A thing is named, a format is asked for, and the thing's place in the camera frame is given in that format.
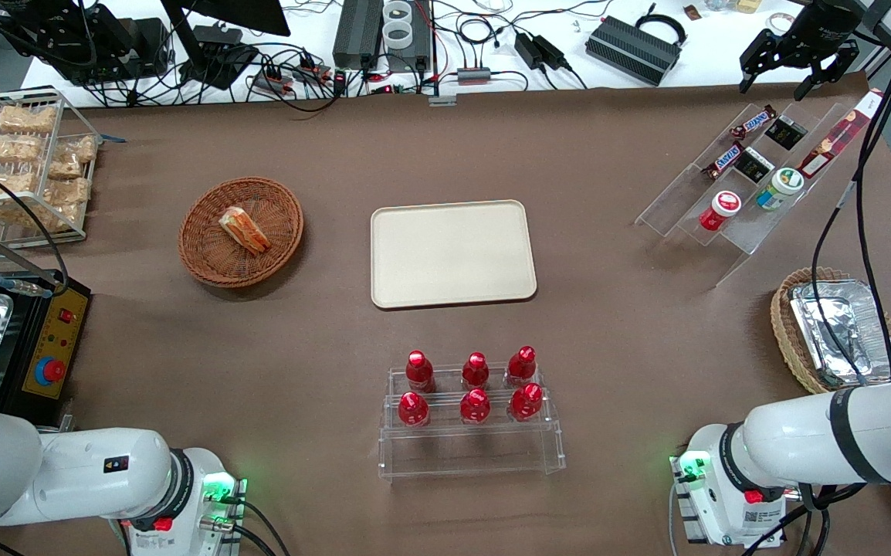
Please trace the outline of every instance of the wire rack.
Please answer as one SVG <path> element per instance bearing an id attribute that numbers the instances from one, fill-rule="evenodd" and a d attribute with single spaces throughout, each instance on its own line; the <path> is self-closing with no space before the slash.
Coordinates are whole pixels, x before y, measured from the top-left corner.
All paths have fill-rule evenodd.
<path id="1" fill-rule="evenodd" d="M 33 173 L 36 175 L 36 186 L 31 191 L 16 192 L 16 196 L 23 200 L 41 221 L 46 224 L 54 242 L 79 242 L 85 239 L 85 215 L 88 201 L 81 203 L 54 205 L 46 199 L 48 186 L 48 174 L 51 161 L 60 141 L 78 141 L 83 137 L 95 137 L 96 147 L 103 142 L 99 131 L 68 102 L 57 89 L 43 88 L 30 91 L 12 91 L 0 93 L 0 110 L 5 106 L 17 106 L 26 109 L 43 109 L 43 107 L 56 108 L 53 129 L 50 133 L 8 133 L 12 136 L 38 137 L 43 141 L 44 147 L 35 161 L 0 162 L 0 174 L 19 175 Z M 65 117 L 65 110 L 75 117 Z M 92 191 L 92 178 L 96 170 L 96 158 L 81 165 L 81 177 L 88 183 L 86 197 Z M 11 249 L 19 247 L 45 246 L 47 238 L 37 229 L 29 219 L 10 218 L 22 212 L 22 208 L 11 200 L 5 193 L 0 194 L 0 243 Z"/>

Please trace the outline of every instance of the chocolate bar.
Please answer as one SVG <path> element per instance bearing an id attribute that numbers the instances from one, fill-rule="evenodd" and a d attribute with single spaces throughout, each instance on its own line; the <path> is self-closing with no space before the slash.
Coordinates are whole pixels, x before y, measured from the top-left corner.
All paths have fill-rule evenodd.
<path id="1" fill-rule="evenodd" d="M 739 141 L 734 141 L 733 147 L 727 149 L 727 152 L 717 158 L 717 161 L 710 162 L 710 165 L 703 169 L 703 173 L 715 181 L 723 173 L 723 170 L 730 168 L 742 154 L 744 154 L 744 145 Z"/>
<path id="2" fill-rule="evenodd" d="M 791 151 L 795 144 L 802 140 L 809 131 L 805 127 L 796 124 L 790 117 L 782 114 L 777 117 L 771 127 L 764 132 L 771 140 L 777 142 L 786 151 Z"/>
<path id="3" fill-rule="evenodd" d="M 751 133 L 751 131 L 755 131 L 758 127 L 762 127 L 764 122 L 773 119 L 773 117 L 776 117 L 777 115 L 778 112 L 776 112 L 774 108 L 771 108 L 770 104 L 764 105 L 764 110 L 762 110 L 759 115 L 752 117 L 752 119 L 740 124 L 740 126 L 732 127 L 730 129 L 730 134 L 732 134 L 734 138 L 742 140 L 742 138 L 748 137 L 748 134 Z"/>
<path id="4" fill-rule="evenodd" d="M 744 149 L 744 154 L 737 159 L 734 167 L 755 183 L 761 183 L 762 178 L 774 170 L 774 164 L 751 147 Z"/>

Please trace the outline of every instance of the red bottle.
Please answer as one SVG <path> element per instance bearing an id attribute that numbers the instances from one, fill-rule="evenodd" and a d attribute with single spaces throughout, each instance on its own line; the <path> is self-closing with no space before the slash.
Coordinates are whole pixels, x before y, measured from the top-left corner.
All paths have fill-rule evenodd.
<path id="1" fill-rule="evenodd" d="M 467 392 L 459 402 L 459 414 L 462 416 L 462 422 L 467 425 L 479 425 L 485 422 L 490 415 L 490 398 L 487 398 L 487 393 L 480 388 Z"/>
<path id="2" fill-rule="evenodd" d="M 527 383 L 510 396 L 508 415 L 515 420 L 528 420 L 541 410 L 542 391 L 538 384 Z"/>
<path id="3" fill-rule="evenodd" d="M 397 416 L 405 426 L 425 426 L 429 423 L 429 403 L 421 395 L 405 392 L 397 405 Z"/>
<path id="4" fill-rule="evenodd" d="M 511 388 L 524 386 L 534 376 L 534 348 L 526 345 L 510 357 L 508 370 L 504 373 L 504 384 Z"/>
<path id="5" fill-rule="evenodd" d="M 432 375 L 432 362 L 421 351 L 408 355 L 408 365 L 404 368 L 408 385 L 415 392 L 432 394 L 435 391 L 435 376 Z"/>
<path id="6" fill-rule="evenodd" d="M 485 388 L 488 378 L 490 378 L 490 369 L 487 367 L 487 358 L 479 351 L 470 353 L 466 365 L 462 367 L 462 386 L 466 390 Z"/>

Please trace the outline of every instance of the round wicker basket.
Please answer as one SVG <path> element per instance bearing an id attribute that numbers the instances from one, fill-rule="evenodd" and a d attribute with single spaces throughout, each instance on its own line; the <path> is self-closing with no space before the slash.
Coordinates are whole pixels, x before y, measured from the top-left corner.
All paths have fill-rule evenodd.
<path id="1" fill-rule="evenodd" d="M 223 231 L 219 218 L 236 205 L 257 222 L 270 240 L 265 253 L 252 254 Z M 301 242 L 301 205 L 274 180 L 245 177 L 221 183 L 188 210 L 178 232 L 178 255 L 198 281 L 219 288 L 251 286 L 290 260 Z"/>
<path id="2" fill-rule="evenodd" d="M 795 379 L 799 380 L 799 383 L 810 393 L 823 394 L 832 389 L 819 380 L 816 368 L 809 356 L 809 350 L 806 348 L 805 339 L 796 324 L 795 313 L 792 313 L 792 307 L 788 303 L 789 288 L 809 282 L 812 279 L 811 276 L 812 271 L 809 268 L 800 268 L 789 274 L 788 278 L 785 278 L 785 281 L 778 286 L 774 296 L 771 297 L 771 328 L 773 328 L 774 337 L 778 341 L 781 356 L 785 360 L 785 364 L 788 365 L 788 369 L 795 375 Z M 850 278 L 850 275 L 845 272 L 832 268 L 816 268 L 817 280 L 844 280 L 847 278 Z M 891 335 L 891 319 L 888 314 L 886 314 L 886 322 L 888 334 Z"/>

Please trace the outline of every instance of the tape roll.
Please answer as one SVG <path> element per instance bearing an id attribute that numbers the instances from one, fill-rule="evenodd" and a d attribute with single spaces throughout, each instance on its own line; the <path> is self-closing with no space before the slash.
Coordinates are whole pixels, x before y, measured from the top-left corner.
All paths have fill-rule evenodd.
<path id="1" fill-rule="evenodd" d="M 385 23 L 385 28 L 383 29 L 383 36 L 385 36 L 385 45 L 389 49 L 400 50 L 407 49 L 408 46 L 411 45 L 411 41 L 413 36 L 411 36 L 411 23 L 403 20 L 391 20 Z"/>
<path id="2" fill-rule="evenodd" d="M 385 21 L 411 22 L 411 4 L 404 0 L 390 0 L 385 4 Z"/>

